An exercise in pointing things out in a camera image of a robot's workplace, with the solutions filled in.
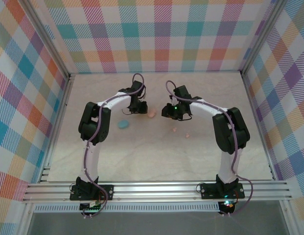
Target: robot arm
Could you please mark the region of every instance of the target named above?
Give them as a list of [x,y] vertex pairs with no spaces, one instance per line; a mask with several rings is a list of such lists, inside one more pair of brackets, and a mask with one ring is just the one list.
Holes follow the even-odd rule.
[[[98,200],[101,198],[100,191],[94,184],[98,183],[100,146],[108,135],[111,113],[128,108],[132,114],[146,114],[148,111],[147,103],[140,101],[145,95],[140,97],[143,90],[145,91],[143,83],[133,81],[130,88],[119,90],[115,96],[105,101],[86,104],[78,128],[80,137],[85,144],[86,156],[83,158],[81,172],[76,179],[76,184],[71,188],[70,200]],[[99,115],[101,115],[100,123],[97,120]]]
[[[250,139],[250,134],[240,111],[237,108],[214,108],[216,106],[207,103],[201,97],[196,96],[192,98],[185,86],[175,88],[173,94],[177,98],[170,95],[172,103],[167,103],[163,108],[162,116],[180,121],[185,120],[183,119],[184,114],[188,114],[190,117],[197,115],[212,118],[216,143],[222,151],[221,166],[216,176],[216,183],[201,185],[202,199],[236,198],[234,191],[239,192],[239,198],[244,198],[242,184],[238,183],[236,172],[238,170],[240,155]],[[231,118],[238,143],[237,157],[234,164],[234,136],[225,113]]]

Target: blue round object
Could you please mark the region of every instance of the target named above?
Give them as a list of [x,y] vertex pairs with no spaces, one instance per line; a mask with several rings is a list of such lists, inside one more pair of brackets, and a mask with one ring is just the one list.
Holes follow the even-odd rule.
[[121,120],[118,122],[117,126],[119,129],[125,129],[129,126],[129,122],[127,120]]

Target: metal base plate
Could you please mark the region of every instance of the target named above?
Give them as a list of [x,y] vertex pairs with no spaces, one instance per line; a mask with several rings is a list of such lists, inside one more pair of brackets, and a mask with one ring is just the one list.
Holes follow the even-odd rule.
[[[113,193],[114,193],[114,185],[100,185],[108,195],[108,201],[113,200]],[[71,188],[71,194],[69,197],[69,200],[71,201],[84,201],[84,200],[90,200],[89,196],[88,198],[85,198],[83,193],[80,193],[80,190],[77,185],[73,185]],[[105,200],[105,195],[100,192],[100,200]]]
[[217,185],[216,184],[200,184],[200,192],[201,192],[201,199],[237,199],[237,198],[245,198],[244,188],[241,183],[237,184],[237,187],[232,190],[228,191],[222,196],[220,195]]

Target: aluminum rail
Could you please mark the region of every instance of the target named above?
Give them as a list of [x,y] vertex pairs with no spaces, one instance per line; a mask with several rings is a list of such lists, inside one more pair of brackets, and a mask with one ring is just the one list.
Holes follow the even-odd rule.
[[[90,201],[70,201],[70,185],[74,182],[30,184],[25,192],[24,203],[87,203]],[[180,182],[103,182],[101,185],[114,185],[113,200],[109,202],[213,202],[220,199],[202,200],[196,192],[199,181]],[[250,184],[241,182],[246,198],[251,192]],[[253,181],[254,201],[291,200],[292,194],[285,181],[258,180]]]

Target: enclosure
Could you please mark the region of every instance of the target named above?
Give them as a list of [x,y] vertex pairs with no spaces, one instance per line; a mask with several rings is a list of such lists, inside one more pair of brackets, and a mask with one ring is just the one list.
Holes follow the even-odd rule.
[[[82,114],[138,72],[148,113],[112,113],[98,173],[113,200],[83,220]],[[238,214],[197,192],[221,150],[212,117],[162,117],[167,80],[240,110],[254,190],[240,180]],[[0,235],[83,231],[304,234],[304,0],[0,0]]]

